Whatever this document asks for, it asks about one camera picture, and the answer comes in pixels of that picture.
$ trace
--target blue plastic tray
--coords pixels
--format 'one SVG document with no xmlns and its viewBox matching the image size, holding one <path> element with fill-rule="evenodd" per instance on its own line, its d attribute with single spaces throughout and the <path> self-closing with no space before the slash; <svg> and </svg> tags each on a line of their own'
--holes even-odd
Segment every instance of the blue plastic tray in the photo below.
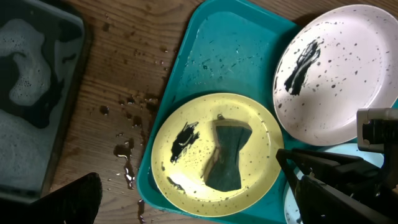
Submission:
<svg viewBox="0 0 398 224">
<path fill-rule="evenodd" d="M 137 188 L 151 206 L 187 214 L 157 189 L 150 169 L 154 138 L 166 118 L 179 106 L 216 92 L 248 96 L 274 113 L 272 79 L 286 46 L 299 32 L 293 22 L 242 0 L 210 0 L 193 14 L 137 177 Z M 308 147 L 283 132 L 285 148 Z M 285 223 L 281 173 L 270 191 L 256 204 L 234 215 L 204 218 L 226 223 Z"/>
</svg>

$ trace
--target yellow plate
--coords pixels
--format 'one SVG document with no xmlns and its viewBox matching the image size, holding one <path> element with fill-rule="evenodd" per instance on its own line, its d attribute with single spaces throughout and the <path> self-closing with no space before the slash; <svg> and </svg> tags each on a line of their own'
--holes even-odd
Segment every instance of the yellow plate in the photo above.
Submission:
<svg viewBox="0 0 398 224">
<path fill-rule="evenodd" d="M 252 128 L 239 152 L 242 188 L 230 192 L 207 187 L 203 180 L 216 147 L 212 121 L 219 114 Z M 199 138 L 182 151 L 177 162 L 171 162 L 177 135 L 186 124 L 196 122 L 194 132 L 199 132 Z M 265 107 L 245 96 L 217 93 L 189 101 L 167 118 L 156 135 L 151 165 L 158 188 L 173 205 L 194 215 L 220 217 L 248 208 L 268 192 L 279 175 L 275 155 L 283 147 L 279 125 Z"/>
</svg>

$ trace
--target green sponge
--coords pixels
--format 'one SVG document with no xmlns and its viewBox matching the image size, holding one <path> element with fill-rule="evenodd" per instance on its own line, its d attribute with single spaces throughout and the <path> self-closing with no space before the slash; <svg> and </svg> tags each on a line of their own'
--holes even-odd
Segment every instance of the green sponge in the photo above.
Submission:
<svg viewBox="0 0 398 224">
<path fill-rule="evenodd" d="M 205 184 L 222 192 L 238 190 L 242 187 L 239 151 L 249 140 L 252 129 L 245 122 L 219 116 L 219 120 L 213 121 L 213 132 L 217 147 L 211 160 L 215 162 L 208 163 L 211 168 L 205 175 Z"/>
</svg>

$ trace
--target plate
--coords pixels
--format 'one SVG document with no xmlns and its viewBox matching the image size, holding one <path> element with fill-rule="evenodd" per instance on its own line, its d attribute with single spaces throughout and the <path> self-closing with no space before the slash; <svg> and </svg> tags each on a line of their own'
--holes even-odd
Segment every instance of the plate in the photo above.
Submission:
<svg viewBox="0 0 398 224">
<path fill-rule="evenodd" d="M 252 129 L 239 152 L 242 188 L 229 192 L 206 186 L 203 177 L 216 147 L 212 121 L 219 114 Z M 193 137 L 176 154 L 173 143 L 183 129 L 191 129 Z M 167 118 L 154 141 L 152 171 L 159 190 L 176 207 L 194 215 L 220 217 L 248 208 L 268 192 L 280 172 L 275 155 L 283 146 L 277 121 L 265 107 L 245 96 L 216 93 L 185 103 Z"/>
<path fill-rule="evenodd" d="M 359 156 L 362 157 L 365 161 L 370 162 L 371 164 L 381 167 L 384 162 L 384 157 L 382 154 L 373 153 L 373 152 L 363 152 L 358 150 L 357 144 L 342 144 L 339 146 L 335 146 L 332 148 L 324 149 L 321 151 L 325 152 L 333 152 L 344 155 L 351 156 Z M 301 179 L 303 173 L 296 170 L 296 176 Z M 302 224 L 299 207 L 297 206 L 296 200 L 294 199 L 292 189 L 289 186 L 289 183 L 286 184 L 285 187 L 285 219 L 287 224 Z"/>
<path fill-rule="evenodd" d="M 274 77 L 274 107 L 286 131 L 316 146 L 356 137 L 360 108 L 391 107 L 398 96 L 398 22 L 367 5 L 332 10 L 285 50 Z"/>
</svg>

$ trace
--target wood grain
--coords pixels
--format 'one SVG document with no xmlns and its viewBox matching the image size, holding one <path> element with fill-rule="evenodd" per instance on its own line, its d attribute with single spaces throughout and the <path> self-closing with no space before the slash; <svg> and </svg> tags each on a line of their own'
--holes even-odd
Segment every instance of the wood grain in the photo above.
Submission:
<svg viewBox="0 0 398 224">
<path fill-rule="evenodd" d="M 95 223 L 139 223 L 137 190 L 128 190 L 117 144 L 134 138 L 137 173 L 155 112 L 119 100 L 138 96 L 161 100 L 187 22 L 201 0 L 69 0 L 90 25 L 94 40 L 52 190 L 89 173 L 99 173 L 103 200 Z M 320 14 L 347 4 L 373 4 L 398 15 L 395 0 L 257 0 L 255 4 L 304 26 Z M 109 107 L 109 116 L 100 113 Z M 127 113 L 142 118 L 132 128 Z M 146 205 L 147 223 L 206 223 Z"/>
</svg>

